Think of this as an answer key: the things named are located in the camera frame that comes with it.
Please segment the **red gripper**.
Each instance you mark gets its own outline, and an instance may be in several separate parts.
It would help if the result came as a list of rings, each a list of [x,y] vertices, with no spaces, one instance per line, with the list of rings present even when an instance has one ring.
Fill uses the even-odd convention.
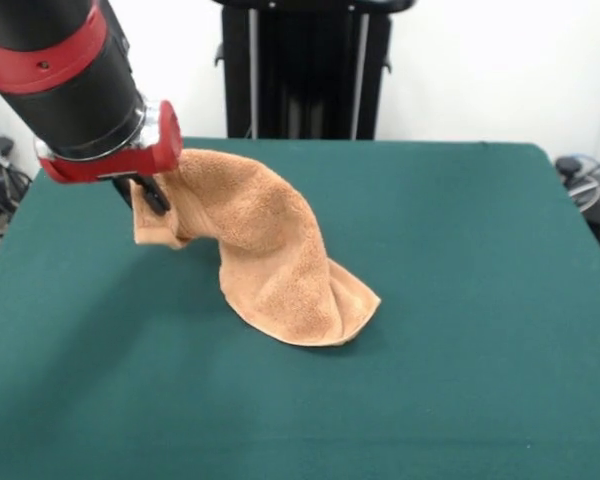
[[[165,216],[171,204],[156,179],[156,173],[173,170],[183,149],[178,118],[172,104],[163,100],[146,104],[144,123],[123,147],[95,159],[70,160],[52,152],[37,140],[37,157],[49,177],[58,183],[92,183],[111,180],[116,192],[132,209],[130,179],[134,175],[139,196],[151,211]]]

